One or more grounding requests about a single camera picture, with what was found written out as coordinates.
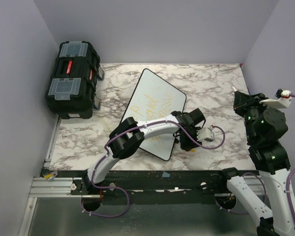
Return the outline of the black framed whiteboard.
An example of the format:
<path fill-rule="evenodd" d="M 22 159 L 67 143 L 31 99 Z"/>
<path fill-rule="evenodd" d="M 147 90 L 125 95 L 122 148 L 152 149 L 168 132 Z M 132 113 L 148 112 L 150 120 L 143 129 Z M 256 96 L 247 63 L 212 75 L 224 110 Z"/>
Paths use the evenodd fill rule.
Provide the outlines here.
<path fill-rule="evenodd" d="M 133 117 L 135 121 L 149 121 L 164 118 L 173 111 L 182 112 L 186 94 L 145 68 L 134 88 L 121 121 Z M 169 161 L 174 147 L 174 137 L 159 135 L 142 142 L 140 149 Z"/>

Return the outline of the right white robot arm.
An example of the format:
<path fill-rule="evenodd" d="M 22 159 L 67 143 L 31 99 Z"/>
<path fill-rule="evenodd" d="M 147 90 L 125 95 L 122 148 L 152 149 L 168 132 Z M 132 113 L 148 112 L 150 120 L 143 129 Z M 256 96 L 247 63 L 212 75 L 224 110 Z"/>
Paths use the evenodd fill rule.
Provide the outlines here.
<path fill-rule="evenodd" d="M 288 131 L 285 114 L 295 95 L 279 89 L 275 99 L 263 93 L 234 92 L 234 112 L 244 118 L 249 155 L 265 186 L 270 206 L 250 187 L 236 168 L 220 171 L 217 189 L 231 192 L 252 217 L 259 236 L 295 236 L 295 196 L 287 151 L 279 139 Z"/>

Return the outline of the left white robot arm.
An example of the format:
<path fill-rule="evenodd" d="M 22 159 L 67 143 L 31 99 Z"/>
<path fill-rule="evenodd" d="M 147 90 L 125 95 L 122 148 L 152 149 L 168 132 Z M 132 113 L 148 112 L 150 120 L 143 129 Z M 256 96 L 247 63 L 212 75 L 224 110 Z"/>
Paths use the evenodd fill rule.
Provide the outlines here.
<path fill-rule="evenodd" d="M 179 137 L 180 148 L 190 151 L 202 143 L 198 138 L 199 123 L 206 119 L 200 109 L 189 113 L 173 111 L 170 115 L 150 121 L 135 121 L 133 117 L 126 118 L 109 135 L 105 144 L 106 153 L 96 164 L 86 170 L 82 177 L 82 188 L 88 194 L 94 194 L 99 189 L 107 173 L 120 160 L 132 156 L 143 141 L 164 134 Z"/>

